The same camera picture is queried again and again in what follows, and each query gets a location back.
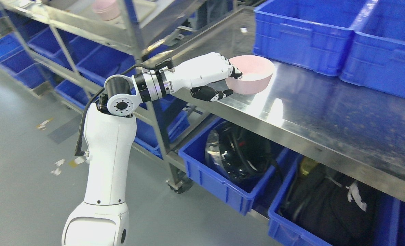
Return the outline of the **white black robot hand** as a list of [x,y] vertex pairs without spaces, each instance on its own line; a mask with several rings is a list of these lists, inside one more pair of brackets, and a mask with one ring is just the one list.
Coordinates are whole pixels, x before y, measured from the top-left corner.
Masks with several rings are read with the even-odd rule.
[[175,71],[164,73],[167,81],[171,83],[171,93],[181,89],[190,89],[193,98],[203,101],[222,100],[234,93],[232,89],[215,90],[208,86],[234,78],[240,80],[243,73],[220,53],[211,52],[192,58],[175,67]]

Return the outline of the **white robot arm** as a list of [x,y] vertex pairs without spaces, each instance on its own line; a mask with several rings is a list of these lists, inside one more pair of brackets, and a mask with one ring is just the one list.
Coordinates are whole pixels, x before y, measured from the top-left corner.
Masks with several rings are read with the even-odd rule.
[[62,246],[124,246],[130,225],[125,201],[129,157],[136,136],[133,112],[147,101],[172,94],[176,68],[149,68],[133,76],[108,77],[82,116],[76,156],[89,164],[84,200],[69,215]]

